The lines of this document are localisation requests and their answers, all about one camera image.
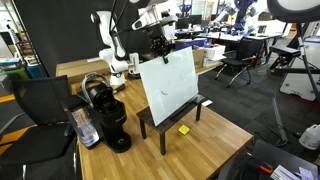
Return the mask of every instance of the white board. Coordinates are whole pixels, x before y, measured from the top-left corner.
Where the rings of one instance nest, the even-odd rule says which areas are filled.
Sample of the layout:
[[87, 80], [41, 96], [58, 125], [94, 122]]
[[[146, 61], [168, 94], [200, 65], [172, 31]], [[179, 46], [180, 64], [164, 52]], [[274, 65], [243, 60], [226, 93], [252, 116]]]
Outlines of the white board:
[[198, 93], [191, 47], [139, 65], [148, 103], [157, 126]]

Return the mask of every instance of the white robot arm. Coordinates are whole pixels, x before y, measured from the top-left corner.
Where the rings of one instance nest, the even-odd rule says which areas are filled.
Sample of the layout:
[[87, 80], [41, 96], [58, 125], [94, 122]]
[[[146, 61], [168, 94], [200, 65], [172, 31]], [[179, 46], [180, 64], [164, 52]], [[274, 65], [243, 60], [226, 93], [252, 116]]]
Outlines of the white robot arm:
[[234, 4], [231, 4], [230, 6], [226, 6], [223, 8], [222, 12], [219, 14], [218, 17], [216, 17], [213, 22], [219, 26], [220, 22], [222, 21], [222, 19], [224, 19], [224, 17], [226, 15], [228, 16], [233, 16], [235, 13], [237, 12], [237, 8]]
[[[151, 39], [151, 49], [159, 56], [167, 55], [171, 49], [171, 43], [166, 40], [162, 26], [177, 21], [177, 18], [174, 18], [175, 16], [161, 18], [160, 11], [157, 10], [155, 5], [166, 1], [129, 0], [132, 5], [142, 12], [140, 13], [140, 18], [132, 25], [132, 30], [146, 29]], [[131, 62], [125, 61], [127, 54], [119, 39], [112, 12], [97, 11], [91, 14], [91, 20], [99, 24], [103, 43], [110, 46], [109, 49], [103, 49], [99, 52], [100, 58], [105, 60], [110, 66], [110, 84], [121, 85], [126, 81], [121, 73], [122, 71], [129, 69], [129, 74], [139, 74], [139, 56], [137, 53], [129, 55]], [[134, 68], [128, 68], [129, 64], [132, 63], [134, 64]]]
[[119, 37], [116, 34], [115, 36], [110, 34], [109, 22], [111, 21], [111, 27], [114, 27], [115, 24], [111, 20], [111, 12], [97, 11], [95, 14], [91, 14], [91, 20], [99, 24], [102, 41], [110, 46], [109, 49], [103, 49], [99, 52], [99, 57], [109, 64], [111, 71], [110, 84], [121, 85], [126, 81], [121, 72], [128, 69], [128, 62], [123, 61], [126, 52], [121, 45]]
[[258, 31], [258, 18], [259, 15], [267, 8], [267, 4], [258, 4], [253, 2], [247, 9], [246, 15], [243, 18], [245, 20], [244, 32], [252, 33]]

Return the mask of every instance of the black office chair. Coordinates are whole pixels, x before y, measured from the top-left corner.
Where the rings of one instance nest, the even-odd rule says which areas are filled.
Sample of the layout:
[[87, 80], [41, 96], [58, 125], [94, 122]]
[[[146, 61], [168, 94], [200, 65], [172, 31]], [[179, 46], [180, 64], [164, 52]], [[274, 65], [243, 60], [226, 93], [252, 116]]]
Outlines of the black office chair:
[[221, 70], [218, 72], [215, 79], [217, 80], [220, 73], [227, 67], [237, 67], [240, 68], [240, 71], [238, 74], [236, 74], [230, 83], [228, 84], [228, 88], [231, 86], [232, 82], [243, 72], [247, 71], [249, 80], [247, 84], [250, 84], [251, 82], [251, 75], [249, 72], [249, 67], [251, 65], [252, 60], [259, 59], [262, 54], [263, 49], [263, 40], [262, 39], [256, 39], [254, 37], [250, 36], [244, 36], [238, 45], [237, 51], [230, 51], [224, 54], [227, 58], [222, 59], [224, 66], [221, 68]]
[[[0, 165], [22, 165], [25, 179], [26, 165], [63, 156], [75, 137], [69, 131], [71, 126], [60, 104], [61, 99], [70, 95], [70, 91], [66, 76], [13, 80], [12, 90], [15, 100], [36, 126], [31, 126], [17, 141], [12, 142], [0, 155]], [[20, 115], [10, 120], [0, 133]]]

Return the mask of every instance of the yellow sticky note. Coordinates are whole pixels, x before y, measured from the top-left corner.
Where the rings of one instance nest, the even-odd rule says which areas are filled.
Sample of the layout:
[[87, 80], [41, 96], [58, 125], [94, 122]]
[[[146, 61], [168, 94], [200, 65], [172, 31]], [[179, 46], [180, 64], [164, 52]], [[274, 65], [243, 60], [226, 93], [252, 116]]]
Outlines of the yellow sticky note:
[[182, 133], [183, 135], [186, 135], [188, 132], [190, 131], [190, 129], [185, 126], [185, 125], [182, 125], [180, 128], [179, 128], [179, 132]]

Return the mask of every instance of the chair backrest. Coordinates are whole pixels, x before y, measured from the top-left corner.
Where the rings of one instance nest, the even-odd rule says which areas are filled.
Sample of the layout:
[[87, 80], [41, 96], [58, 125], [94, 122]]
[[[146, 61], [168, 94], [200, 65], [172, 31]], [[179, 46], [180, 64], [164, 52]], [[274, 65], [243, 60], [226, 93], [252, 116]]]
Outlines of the chair backrest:
[[17, 103], [37, 125], [68, 121], [60, 104], [70, 96], [67, 76], [12, 80], [11, 84]]
[[259, 58], [263, 47], [263, 39], [244, 36], [238, 45], [236, 59], [242, 60], [252, 56]]

